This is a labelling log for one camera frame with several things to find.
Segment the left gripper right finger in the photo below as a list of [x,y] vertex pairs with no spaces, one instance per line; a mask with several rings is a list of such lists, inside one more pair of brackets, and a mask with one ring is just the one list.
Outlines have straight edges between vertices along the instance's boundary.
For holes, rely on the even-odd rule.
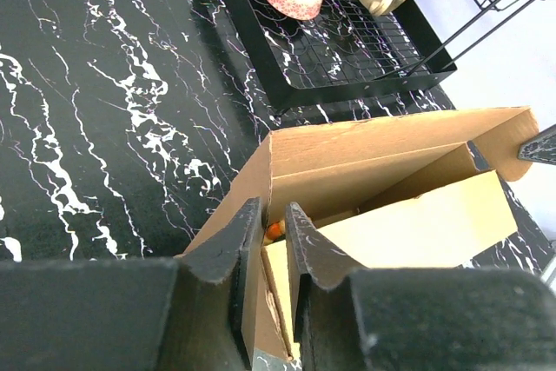
[[552,370],[555,296],[501,268],[366,268],[285,211],[293,336],[306,370]]

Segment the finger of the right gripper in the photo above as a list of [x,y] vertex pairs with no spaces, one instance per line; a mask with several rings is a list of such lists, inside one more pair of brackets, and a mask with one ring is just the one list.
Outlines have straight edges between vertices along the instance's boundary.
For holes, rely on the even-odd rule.
[[556,164],[556,125],[521,144],[518,158],[523,161]]

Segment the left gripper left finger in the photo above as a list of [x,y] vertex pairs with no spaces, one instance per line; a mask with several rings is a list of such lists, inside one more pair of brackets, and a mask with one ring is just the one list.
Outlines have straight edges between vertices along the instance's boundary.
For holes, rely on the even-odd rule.
[[249,370],[261,199],[180,258],[4,262],[4,370]]

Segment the orange plush flower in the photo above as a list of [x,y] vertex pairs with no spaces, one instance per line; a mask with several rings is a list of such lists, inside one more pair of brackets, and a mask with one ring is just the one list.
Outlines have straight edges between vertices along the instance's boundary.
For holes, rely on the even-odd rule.
[[267,227],[263,242],[265,245],[272,244],[273,242],[281,239],[285,235],[285,233],[285,220],[282,219],[278,222],[274,222]]

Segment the brown cardboard box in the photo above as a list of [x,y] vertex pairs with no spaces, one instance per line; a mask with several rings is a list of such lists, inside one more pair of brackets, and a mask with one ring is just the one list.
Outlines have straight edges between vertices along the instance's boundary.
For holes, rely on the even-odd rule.
[[[511,235],[501,184],[530,163],[539,131],[527,106],[440,110],[270,132],[186,254],[250,198],[263,229],[297,203],[315,228],[366,268],[462,268]],[[293,336],[285,235],[260,251],[255,345],[301,358]]]

